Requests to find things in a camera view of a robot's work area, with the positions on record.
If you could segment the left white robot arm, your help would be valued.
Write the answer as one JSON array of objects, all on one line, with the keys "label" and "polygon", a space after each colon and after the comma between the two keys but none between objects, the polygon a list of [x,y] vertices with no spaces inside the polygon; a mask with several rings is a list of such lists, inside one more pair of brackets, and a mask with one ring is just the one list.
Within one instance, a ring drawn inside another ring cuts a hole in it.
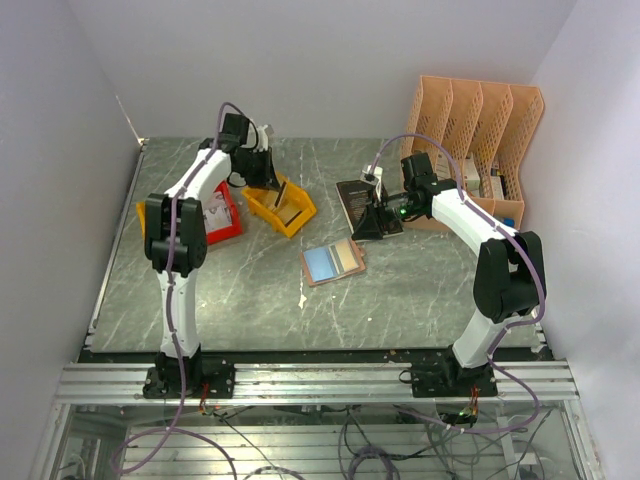
[{"label": "left white robot arm", "polygon": [[196,282],[208,244],[203,204],[233,174],[250,187],[278,189],[272,127],[227,113],[222,128],[203,141],[190,167],[163,194],[145,200],[144,252],[161,289],[163,338],[145,379],[147,399],[192,397],[204,385],[196,323]]}]

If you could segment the yellow bin with cards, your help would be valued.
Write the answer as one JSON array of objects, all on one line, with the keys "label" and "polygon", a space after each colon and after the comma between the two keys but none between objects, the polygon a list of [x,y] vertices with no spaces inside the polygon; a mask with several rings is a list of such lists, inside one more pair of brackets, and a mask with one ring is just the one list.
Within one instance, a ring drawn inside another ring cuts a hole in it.
[{"label": "yellow bin with cards", "polygon": [[247,201],[249,212],[266,221],[274,231],[292,238],[317,213],[317,208],[306,190],[294,184],[280,172],[276,173],[280,186],[288,182],[286,198],[278,209],[273,202],[278,190],[245,187],[242,195]]}]

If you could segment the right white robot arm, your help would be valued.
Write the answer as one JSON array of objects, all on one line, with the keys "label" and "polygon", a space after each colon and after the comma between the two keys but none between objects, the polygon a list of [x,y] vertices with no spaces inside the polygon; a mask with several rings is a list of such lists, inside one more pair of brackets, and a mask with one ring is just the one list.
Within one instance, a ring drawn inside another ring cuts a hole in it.
[{"label": "right white robot arm", "polygon": [[427,154],[402,159],[404,190],[388,195],[374,165],[363,168],[368,184],[364,212],[352,238],[380,240],[387,223],[426,217],[446,225],[476,255],[475,310],[461,336],[432,364],[414,368],[418,395],[463,395],[484,389],[493,394],[490,361],[506,334],[523,326],[546,298],[540,237],[519,232],[488,216],[452,178],[441,179]]}]

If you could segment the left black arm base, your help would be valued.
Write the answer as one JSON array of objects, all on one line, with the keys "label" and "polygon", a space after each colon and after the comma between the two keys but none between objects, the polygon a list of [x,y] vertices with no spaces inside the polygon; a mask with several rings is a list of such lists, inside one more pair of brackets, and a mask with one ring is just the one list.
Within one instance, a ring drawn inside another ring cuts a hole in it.
[{"label": "left black arm base", "polygon": [[198,349],[193,357],[182,358],[185,378],[177,358],[158,353],[148,369],[142,395],[145,399],[179,399],[182,390],[187,398],[231,399],[235,387],[235,366],[221,357],[203,355]]}]

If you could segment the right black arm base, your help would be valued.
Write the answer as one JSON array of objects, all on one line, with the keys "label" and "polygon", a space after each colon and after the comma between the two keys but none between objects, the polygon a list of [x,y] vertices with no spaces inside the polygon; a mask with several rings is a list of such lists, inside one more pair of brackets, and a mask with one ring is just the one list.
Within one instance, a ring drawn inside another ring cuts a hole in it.
[{"label": "right black arm base", "polygon": [[417,364],[398,377],[411,387],[414,398],[493,397],[498,394],[494,371],[489,365],[465,369],[447,363]]}]

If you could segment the pink leather card holder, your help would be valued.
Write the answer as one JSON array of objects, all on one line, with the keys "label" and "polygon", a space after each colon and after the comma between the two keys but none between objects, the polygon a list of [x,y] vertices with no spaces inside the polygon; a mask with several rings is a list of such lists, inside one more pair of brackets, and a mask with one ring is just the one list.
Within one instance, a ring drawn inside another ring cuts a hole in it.
[{"label": "pink leather card holder", "polygon": [[344,272],[342,274],[337,272],[334,259],[330,251],[331,245],[337,241],[326,246],[305,250],[300,254],[300,259],[305,278],[310,287],[333,282],[344,277],[362,273],[366,270],[366,264],[363,259],[363,252],[361,248],[352,239],[345,239],[349,239],[351,241],[354,253],[357,255],[359,260],[359,267],[355,270]]}]

